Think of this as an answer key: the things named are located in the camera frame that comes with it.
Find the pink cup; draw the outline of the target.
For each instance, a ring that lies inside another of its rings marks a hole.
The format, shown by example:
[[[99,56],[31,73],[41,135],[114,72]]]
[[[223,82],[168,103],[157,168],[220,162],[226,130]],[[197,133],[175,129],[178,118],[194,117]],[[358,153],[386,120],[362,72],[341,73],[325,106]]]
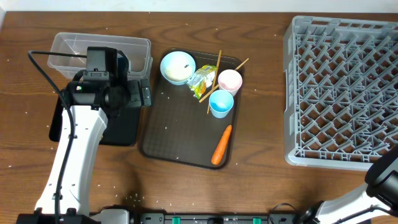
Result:
[[[232,96],[235,96],[243,84],[243,78],[239,72],[228,69],[218,75],[218,84],[220,89],[226,90]]]

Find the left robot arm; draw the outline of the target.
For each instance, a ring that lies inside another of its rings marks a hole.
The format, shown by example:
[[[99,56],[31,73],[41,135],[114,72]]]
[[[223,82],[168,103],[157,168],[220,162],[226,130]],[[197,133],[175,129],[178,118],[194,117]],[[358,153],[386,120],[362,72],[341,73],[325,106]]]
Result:
[[[47,186],[32,214],[20,214],[18,223],[132,223],[123,208],[104,209],[91,216],[89,197],[91,173],[108,117],[105,108],[121,100],[124,106],[150,103],[147,79],[125,84],[106,81],[68,84],[60,99],[71,105],[62,113],[62,131]]]

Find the light blue rice bowl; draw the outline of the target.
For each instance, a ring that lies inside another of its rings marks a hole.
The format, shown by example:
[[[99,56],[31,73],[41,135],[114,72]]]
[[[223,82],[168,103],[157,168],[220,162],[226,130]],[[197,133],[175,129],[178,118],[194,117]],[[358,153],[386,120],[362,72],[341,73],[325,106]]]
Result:
[[[160,63],[162,76],[173,85],[186,84],[195,70],[194,58],[183,51],[173,51],[166,54]]]

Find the light blue cup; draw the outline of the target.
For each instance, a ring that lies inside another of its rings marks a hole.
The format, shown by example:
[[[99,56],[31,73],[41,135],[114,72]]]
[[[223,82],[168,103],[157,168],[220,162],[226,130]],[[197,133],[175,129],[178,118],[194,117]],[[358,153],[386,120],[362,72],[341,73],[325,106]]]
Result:
[[[216,118],[224,118],[234,106],[233,96],[226,90],[216,90],[210,95],[210,111]]]

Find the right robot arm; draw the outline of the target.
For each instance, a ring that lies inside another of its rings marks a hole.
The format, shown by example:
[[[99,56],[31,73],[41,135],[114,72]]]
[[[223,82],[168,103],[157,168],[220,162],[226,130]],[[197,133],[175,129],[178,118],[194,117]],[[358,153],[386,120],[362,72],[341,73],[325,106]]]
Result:
[[[364,184],[346,195],[321,201],[294,223],[361,223],[374,217],[397,216],[397,148],[367,171]]]

